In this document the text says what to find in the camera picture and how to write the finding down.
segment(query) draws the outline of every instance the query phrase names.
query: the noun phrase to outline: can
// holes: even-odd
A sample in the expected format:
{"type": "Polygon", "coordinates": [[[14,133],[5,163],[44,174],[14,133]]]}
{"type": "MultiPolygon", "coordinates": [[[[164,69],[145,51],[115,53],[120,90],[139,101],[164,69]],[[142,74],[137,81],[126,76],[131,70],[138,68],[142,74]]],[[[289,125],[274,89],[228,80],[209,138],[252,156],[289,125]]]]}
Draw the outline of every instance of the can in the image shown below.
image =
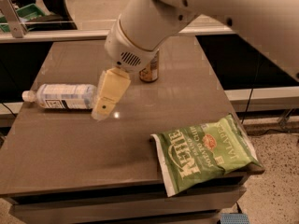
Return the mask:
{"type": "Polygon", "coordinates": [[[139,78],[144,82],[154,82],[159,77],[159,50],[147,66],[139,72],[139,78]]]}

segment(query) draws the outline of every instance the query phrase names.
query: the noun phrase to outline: green chip bag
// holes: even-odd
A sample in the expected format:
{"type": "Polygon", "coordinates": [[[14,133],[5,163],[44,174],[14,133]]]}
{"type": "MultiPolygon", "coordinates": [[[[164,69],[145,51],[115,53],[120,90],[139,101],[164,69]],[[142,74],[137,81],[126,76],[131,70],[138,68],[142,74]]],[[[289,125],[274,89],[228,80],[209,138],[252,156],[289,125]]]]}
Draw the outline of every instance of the green chip bag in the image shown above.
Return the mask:
{"type": "Polygon", "coordinates": [[[151,136],[156,142],[168,197],[251,162],[261,166],[250,140],[232,115],[215,123],[151,136]]]}

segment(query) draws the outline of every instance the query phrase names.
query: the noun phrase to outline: floor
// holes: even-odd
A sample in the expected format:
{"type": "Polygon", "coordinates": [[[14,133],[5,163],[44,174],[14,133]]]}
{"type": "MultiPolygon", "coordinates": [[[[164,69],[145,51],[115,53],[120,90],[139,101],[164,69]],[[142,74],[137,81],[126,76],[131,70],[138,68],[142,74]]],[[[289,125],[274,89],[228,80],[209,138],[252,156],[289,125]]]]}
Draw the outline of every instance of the floor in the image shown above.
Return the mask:
{"type": "MultiPolygon", "coordinates": [[[[79,29],[107,29],[128,1],[66,0],[66,3],[79,29]]],[[[216,24],[209,18],[200,18],[198,22],[216,24]]],[[[277,119],[246,119],[244,124],[266,171],[246,183],[248,190],[238,202],[241,210],[249,216],[251,224],[299,224],[298,134],[271,133],[280,129],[277,119]]],[[[289,125],[298,132],[299,118],[291,118],[289,125]]],[[[0,199],[0,223],[21,224],[8,213],[9,208],[10,204],[0,199]]],[[[222,210],[235,211],[235,206],[222,210]]]]}

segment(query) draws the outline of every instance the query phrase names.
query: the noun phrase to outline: brown tabletop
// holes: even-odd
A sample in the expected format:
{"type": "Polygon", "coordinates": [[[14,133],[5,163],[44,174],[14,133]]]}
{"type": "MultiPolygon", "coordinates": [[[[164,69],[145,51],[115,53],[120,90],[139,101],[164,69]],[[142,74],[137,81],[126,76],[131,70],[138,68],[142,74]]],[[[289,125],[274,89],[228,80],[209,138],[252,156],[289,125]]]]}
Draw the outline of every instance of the brown tabletop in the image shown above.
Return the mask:
{"type": "MultiPolygon", "coordinates": [[[[111,67],[104,43],[54,43],[33,90],[44,83],[97,85],[111,67]]],[[[162,183],[150,134],[234,113],[195,37],[163,44],[156,82],[131,78],[111,117],[101,122],[90,111],[24,104],[0,149],[0,195],[162,183]]]]}

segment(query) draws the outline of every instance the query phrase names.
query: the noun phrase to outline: clear water bottle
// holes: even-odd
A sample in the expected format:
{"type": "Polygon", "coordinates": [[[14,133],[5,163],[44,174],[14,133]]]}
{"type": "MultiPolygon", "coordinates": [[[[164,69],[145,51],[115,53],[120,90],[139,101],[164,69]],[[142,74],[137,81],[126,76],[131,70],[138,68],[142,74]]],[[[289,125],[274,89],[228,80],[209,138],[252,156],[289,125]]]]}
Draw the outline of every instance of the clear water bottle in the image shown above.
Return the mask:
{"type": "Polygon", "coordinates": [[[37,91],[24,91],[24,102],[43,108],[93,109],[96,87],[90,84],[44,84],[37,91]]]}

